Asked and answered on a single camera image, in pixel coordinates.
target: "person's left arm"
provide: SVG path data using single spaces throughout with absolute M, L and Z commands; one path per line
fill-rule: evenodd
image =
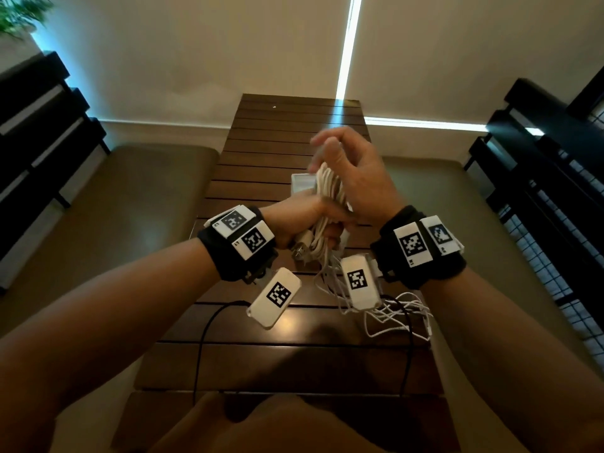
M 297 194 L 261 209 L 285 248 L 335 202 Z M 340 228 L 326 229 L 337 238 Z M 99 275 L 0 340 L 0 449 L 26 449 L 65 407 L 139 358 L 220 277 L 198 238 Z

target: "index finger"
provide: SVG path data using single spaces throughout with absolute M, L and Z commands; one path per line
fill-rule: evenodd
M 373 147 L 360 133 L 348 126 L 321 130 L 310 139 L 310 144 L 321 146 L 332 136 L 340 140 L 344 152 L 346 152 L 346 157 L 353 165 L 357 165 L 363 155 Z M 319 148 L 310 163 L 309 171 L 312 173 L 316 172 L 324 160 L 322 149 Z

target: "green plant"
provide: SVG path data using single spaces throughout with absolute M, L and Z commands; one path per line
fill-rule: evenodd
M 22 29 L 44 22 L 52 7 L 50 0 L 0 0 L 0 35 L 20 38 Z

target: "person's left hand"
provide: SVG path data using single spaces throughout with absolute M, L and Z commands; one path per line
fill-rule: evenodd
M 355 224 L 355 217 L 349 210 L 327 197 L 313 194 L 311 189 L 298 192 L 283 202 L 265 206 L 260 211 L 275 234 L 279 249 L 286 249 L 296 235 L 310 229 L 322 216 L 334 222 L 328 224 L 323 232 L 329 248 L 337 245 L 344 227 Z

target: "bright light strip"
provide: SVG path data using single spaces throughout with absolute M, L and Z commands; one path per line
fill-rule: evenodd
M 346 94 L 346 83 L 348 82 L 348 72 L 350 70 L 350 61 L 352 60 L 352 49 L 355 46 L 356 26 L 359 22 L 360 11 L 361 0 L 350 0 L 348 24 L 346 25 L 346 36 L 344 37 L 344 49 L 342 50 L 342 62 L 340 64 L 340 75 L 336 90 L 336 99 L 338 100 L 343 100 Z
M 371 118 L 366 116 L 365 123 L 368 126 L 414 127 L 416 129 L 464 130 L 480 131 L 483 133 L 488 132 L 487 127 L 483 124 L 464 124 L 461 122 L 416 121 L 412 119 Z M 527 131 L 534 136 L 542 136 L 544 134 L 540 129 L 528 128 Z

